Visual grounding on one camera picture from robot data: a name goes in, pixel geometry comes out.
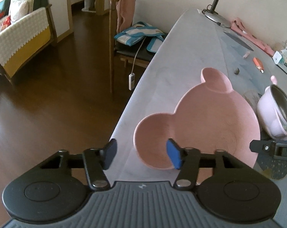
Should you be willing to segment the blue white bag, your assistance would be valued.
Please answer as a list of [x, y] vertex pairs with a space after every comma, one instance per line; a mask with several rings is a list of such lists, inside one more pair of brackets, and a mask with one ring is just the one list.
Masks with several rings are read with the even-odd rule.
[[142, 40], [148, 41], [147, 51], [156, 53], [167, 34], [157, 27], [145, 22], [138, 22], [124, 31], [116, 34], [114, 39], [124, 45], [133, 46]]

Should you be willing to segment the orange tape dispenser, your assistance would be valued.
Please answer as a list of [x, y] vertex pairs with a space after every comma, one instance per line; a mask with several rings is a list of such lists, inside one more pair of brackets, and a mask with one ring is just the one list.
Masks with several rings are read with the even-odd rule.
[[263, 63], [260, 59], [254, 57], [253, 58], [253, 62], [256, 66], [256, 68], [261, 72], [261, 73], [264, 73], [264, 66], [263, 66]]

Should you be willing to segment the pink towel on chair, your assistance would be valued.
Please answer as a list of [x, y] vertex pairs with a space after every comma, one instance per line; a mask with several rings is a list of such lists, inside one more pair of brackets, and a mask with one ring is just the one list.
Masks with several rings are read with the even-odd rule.
[[135, 13], [135, 2], [136, 0], [119, 0], [116, 3], [118, 16], [117, 33], [120, 33], [131, 27]]

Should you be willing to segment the small dark pebble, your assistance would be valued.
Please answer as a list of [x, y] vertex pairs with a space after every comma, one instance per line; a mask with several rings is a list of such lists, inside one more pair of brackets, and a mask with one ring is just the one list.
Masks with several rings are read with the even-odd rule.
[[238, 74], [239, 74], [239, 68], [236, 68], [236, 69], [234, 70], [234, 74], [235, 74], [235, 75], [238, 75]]

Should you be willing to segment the sofa with white cover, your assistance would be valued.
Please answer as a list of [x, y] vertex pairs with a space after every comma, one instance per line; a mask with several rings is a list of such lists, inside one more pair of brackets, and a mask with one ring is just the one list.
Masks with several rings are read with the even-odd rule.
[[0, 75], [8, 81], [38, 52], [56, 42], [49, 0], [0, 2]]

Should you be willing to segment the pink bear-shaped plate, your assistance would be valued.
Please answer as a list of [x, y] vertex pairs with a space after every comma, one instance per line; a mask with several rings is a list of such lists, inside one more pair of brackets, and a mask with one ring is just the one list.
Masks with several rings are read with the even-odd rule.
[[249, 144], [260, 139], [260, 128], [254, 110], [228, 77], [206, 67], [201, 83], [184, 94], [173, 113], [151, 114], [138, 123], [133, 143], [144, 164], [167, 170], [173, 168], [166, 152], [168, 139], [202, 153], [223, 149], [253, 167], [258, 155]]

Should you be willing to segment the pink folded cloth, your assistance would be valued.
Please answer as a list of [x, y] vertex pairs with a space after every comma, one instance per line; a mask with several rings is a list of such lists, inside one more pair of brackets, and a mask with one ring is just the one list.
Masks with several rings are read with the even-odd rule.
[[234, 30], [236, 33], [239, 33], [241, 36], [255, 44], [259, 47], [262, 51], [264, 51], [269, 56], [274, 55], [274, 51], [272, 48], [264, 43], [262, 40], [256, 38], [252, 33], [250, 33], [243, 25], [242, 21], [237, 17], [236, 19], [231, 21], [231, 29]]

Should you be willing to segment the pink steel-lined bowl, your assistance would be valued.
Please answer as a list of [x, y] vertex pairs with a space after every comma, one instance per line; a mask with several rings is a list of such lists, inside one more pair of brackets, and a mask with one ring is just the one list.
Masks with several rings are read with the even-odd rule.
[[287, 141], [287, 95], [277, 86], [275, 76], [270, 80], [272, 84], [266, 87], [257, 104], [258, 119], [272, 139]]

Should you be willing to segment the tissue box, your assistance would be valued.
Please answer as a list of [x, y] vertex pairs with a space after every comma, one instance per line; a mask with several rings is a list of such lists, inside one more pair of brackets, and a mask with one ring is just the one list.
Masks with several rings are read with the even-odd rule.
[[287, 49], [276, 51], [273, 55], [273, 61], [287, 74]]

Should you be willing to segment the wooden chair with towel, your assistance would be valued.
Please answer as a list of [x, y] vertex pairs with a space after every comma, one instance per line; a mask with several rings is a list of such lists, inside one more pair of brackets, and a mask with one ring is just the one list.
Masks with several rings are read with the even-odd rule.
[[120, 59], [127, 65], [130, 61], [134, 61], [135, 65], [147, 67], [154, 57], [154, 53], [144, 49], [148, 45], [148, 41], [142, 40], [133, 46], [127, 46], [117, 42], [114, 36], [117, 33], [117, 9], [116, 3], [119, 0], [109, 0], [109, 76], [110, 76], [110, 92], [114, 92], [114, 63], [115, 59]]

